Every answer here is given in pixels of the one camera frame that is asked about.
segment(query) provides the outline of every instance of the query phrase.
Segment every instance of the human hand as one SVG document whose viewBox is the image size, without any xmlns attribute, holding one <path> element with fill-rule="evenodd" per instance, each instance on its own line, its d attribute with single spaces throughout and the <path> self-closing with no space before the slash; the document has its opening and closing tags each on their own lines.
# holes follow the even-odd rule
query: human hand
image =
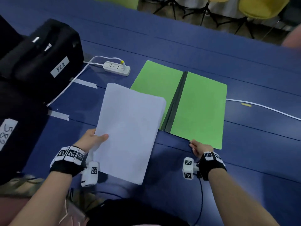
<svg viewBox="0 0 301 226">
<path fill-rule="evenodd" d="M 95 130 L 96 129 L 88 129 L 86 133 L 73 144 L 73 146 L 76 146 L 87 153 L 94 145 L 101 144 L 109 138 L 108 134 L 95 136 Z"/>
<path fill-rule="evenodd" d="M 196 140 L 190 140 L 189 146 L 195 156 L 201 158 L 204 152 L 213 152 L 213 147 L 209 144 L 202 144 Z"/>
</svg>

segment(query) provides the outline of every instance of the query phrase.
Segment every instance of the blue table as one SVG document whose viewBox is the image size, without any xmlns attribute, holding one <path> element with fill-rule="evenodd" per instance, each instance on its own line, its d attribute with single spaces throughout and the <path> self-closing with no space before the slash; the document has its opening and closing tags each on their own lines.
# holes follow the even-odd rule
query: blue table
<svg viewBox="0 0 301 226">
<path fill-rule="evenodd" d="M 51 105 L 70 121 L 49 119 L 26 173 L 46 177 L 58 149 L 96 126 L 107 83 L 130 87 L 146 60 L 223 82 L 227 98 L 301 118 L 299 51 L 91 0 L 0 0 L 0 12 L 25 35 L 48 18 L 58 19 L 79 32 L 85 52 L 120 57 L 131 67 L 128 77 L 87 68 L 79 78 L 98 88 L 74 83 Z M 281 225 L 299 225 L 301 220 L 300 131 L 300 121 L 257 106 L 226 103 L 218 153 L 235 180 Z M 193 223 L 201 207 L 200 185 L 182 177 L 183 158 L 191 156 L 187 140 L 159 131 L 142 186 L 103 176 L 96 189 L 138 198 Z M 222 225 L 207 182 L 203 189 L 198 224 Z"/>
</svg>

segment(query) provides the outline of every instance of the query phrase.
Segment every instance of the yellow tag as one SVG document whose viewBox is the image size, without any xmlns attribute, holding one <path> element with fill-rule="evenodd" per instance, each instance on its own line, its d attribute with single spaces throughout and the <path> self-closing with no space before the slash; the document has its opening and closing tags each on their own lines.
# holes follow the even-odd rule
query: yellow tag
<svg viewBox="0 0 301 226">
<path fill-rule="evenodd" d="M 246 103 L 242 103 L 242 105 L 244 105 L 244 106 L 248 106 L 248 107 L 252 107 L 251 105 L 249 105 L 249 104 L 246 104 Z"/>
</svg>

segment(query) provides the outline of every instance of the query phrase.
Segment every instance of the wrist strap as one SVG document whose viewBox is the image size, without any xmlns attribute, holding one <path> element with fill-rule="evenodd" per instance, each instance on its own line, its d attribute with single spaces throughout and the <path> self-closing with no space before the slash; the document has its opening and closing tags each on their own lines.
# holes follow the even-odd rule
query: wrist strap
<svg viewBox="0 0 301 226">
<path fill-rule="evenodd" d="M 50 164 L 50 172 L 57 171 L 70 174 L 72 177 L 77 175 L 85 168 L 81 166 L 85 152 L 78 147 L 63 147 L 54 157 Z"/>
<path fill-rule="evenodd" d="M 226 165 L 220 155 L 215 152 L 204 152 L 201 159 L 197 162 L 200 174 L 204 181 L 208 181 L 208 174 L 214 168 L 223 168 L 227 171 Z"/>
</svg>

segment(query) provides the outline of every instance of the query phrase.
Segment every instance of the white power strip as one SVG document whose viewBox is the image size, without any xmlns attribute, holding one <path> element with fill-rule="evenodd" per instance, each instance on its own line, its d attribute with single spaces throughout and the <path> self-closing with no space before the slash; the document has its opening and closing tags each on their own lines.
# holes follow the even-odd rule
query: white power strip
<svg viewBox="0 0 301 226">
<path fill-rule="evenodd" d="M 120 74 L 123 76 L 128 76 L 131 71 L 131 68 L 129 66 L 126 66 L 126 70 L 125 70 L 123 68 L 123 64 L 113 63 L 109 61 L 103 64 L 103 68 L 105 71 L 112 72 L 115 74 Z"/>
</svg>

